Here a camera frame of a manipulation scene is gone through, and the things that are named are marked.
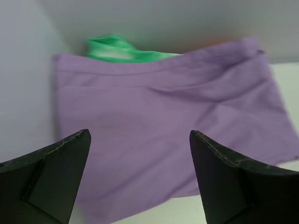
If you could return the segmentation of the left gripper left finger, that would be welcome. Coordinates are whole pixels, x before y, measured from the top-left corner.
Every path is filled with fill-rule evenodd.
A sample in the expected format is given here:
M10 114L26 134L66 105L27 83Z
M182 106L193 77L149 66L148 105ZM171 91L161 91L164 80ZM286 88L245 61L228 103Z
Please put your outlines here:
M80 130L0 165L2 224L67 224L91 145Z

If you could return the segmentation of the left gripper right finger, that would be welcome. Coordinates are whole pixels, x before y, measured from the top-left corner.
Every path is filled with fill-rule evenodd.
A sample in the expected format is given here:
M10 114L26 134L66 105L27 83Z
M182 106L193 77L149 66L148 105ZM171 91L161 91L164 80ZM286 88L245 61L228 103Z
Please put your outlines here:
M251 159L199 131L191 131L190 148L207 223L298 223L297 171Z

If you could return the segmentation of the purple trousers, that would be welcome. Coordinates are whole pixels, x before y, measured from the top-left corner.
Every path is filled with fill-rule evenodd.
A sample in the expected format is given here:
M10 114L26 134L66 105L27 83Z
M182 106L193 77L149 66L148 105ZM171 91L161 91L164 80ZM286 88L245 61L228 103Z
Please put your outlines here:
M271 165L299 157L256 38L150 63L61 54L54 71L60 136L88 129L92 137L77 196L89 224L197 195L192 130Z

